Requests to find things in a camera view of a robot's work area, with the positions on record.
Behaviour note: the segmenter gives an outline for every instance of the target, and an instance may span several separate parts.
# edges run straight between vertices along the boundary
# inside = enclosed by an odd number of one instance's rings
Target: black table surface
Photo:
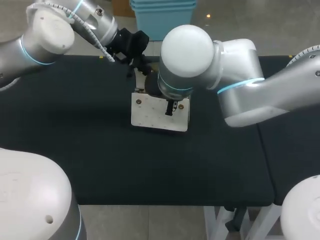
[[[228,127],[217,95],[199,90],[188,132],[133,127],[126,73],[99,57],[65,56],[24,77],[0,93],[0,146],[58,163],[79,204],[273,203],[257,125]]]
[[[274,59],[268,66],[272,71],[265,73],[284,68],[286,62]],[[280,206],[296,184],[320,175],[320,105],[275,117],[258,127],[275,190],[274,203]]]

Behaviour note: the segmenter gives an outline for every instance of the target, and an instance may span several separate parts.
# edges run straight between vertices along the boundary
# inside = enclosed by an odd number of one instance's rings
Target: floor
[[[32,0],[0,0],[0,42],[20,36],[27,27]],[[109,13],[110,2],[98,1]],[[120,28],[137,30],[136,20],[115,17]],[[251,39],[259,55],[294,55],[320,44],[319,0],[198,0],[192,24],[213,40]],[[150,42],[147,56],[158,56],[161,42]],[[79,36],[71,55],[101,55]],[[88,240],[204,240],[202,207],[81,206]],[[238,240],[237,234],[229,240]]]

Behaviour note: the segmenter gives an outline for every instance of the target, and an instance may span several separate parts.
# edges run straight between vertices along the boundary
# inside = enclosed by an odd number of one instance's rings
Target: white plate
[[[186,98],[180,101],[179,105],[183,105],[183,109],[178,107],[172,116],[167,116],[167,100],[134,92],[131,95],[131,124],[137,127],[186,132],[189,125],[190,100]]]

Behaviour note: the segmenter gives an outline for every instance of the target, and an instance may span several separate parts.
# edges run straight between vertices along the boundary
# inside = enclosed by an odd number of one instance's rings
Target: white cable
[[[302,58],[304,55],[318,51],[318,50],[320,50],[320,45],[311,46],[311,47],[303,50],[302,52],[299,52],[298,55],[296,55],[294,58],[292,58],[292,60],[288,63],[287,67],[289,65],[293,64],[298,59]]]
[[[92,32],[92,30],[90,29],[88,24],[85,21],[83,21],[73,11],[71,11],[70,9],[68,9],[68,8],[66,8],[66,7],[64,7],[62,5],[58,5],[58,4],[50,3],[50,2],[36,2],[36,3],[33,3],[33,4],[31,4],[30,6],[27,7],[27,11],[29,11],[30,9],[34,9],[34,7],[37,7],[37,6],[47,6],[47,7],[51,7],[51,8],[55,8],[55,9],[60,9],[60,10],[64,11],[67,15],[71,15],[89,33],[90,37],[95,41],[96,45],[103,52],[103,54],[106,56],[106,58],[112,63],[115,62],[115,59],[104,49],[104,47],[102,46],[101,42],[96,37],[96,35]]]
[[[13,85],[15,85],[18,81],[20,80],[20,77],[16,78],[15,80],[13,80],[10,84],[0,88],[0,92],[3,92],[9,88],[11,88]]]

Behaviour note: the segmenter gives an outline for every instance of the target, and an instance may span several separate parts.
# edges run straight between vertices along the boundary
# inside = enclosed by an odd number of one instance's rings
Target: blue bin
[[[153,8],[177,8],[177,7],[190,7],[196,5],[196,0],[188,0],[181,2],[162,2],[152,4],[136,3],[135,0],[130,1],[130,5],[135,9],[153,9]]]
[[[151,41],[162,41],[172,29],[190,24],[196,3],[186,7],[131,7],[138,29],[145,32]]]
[[[146,4],[146,5],[153,5],[153,4],[183,4],[183,3],[193,3],[196,0],[131,0],[132,3],[135,5]]]

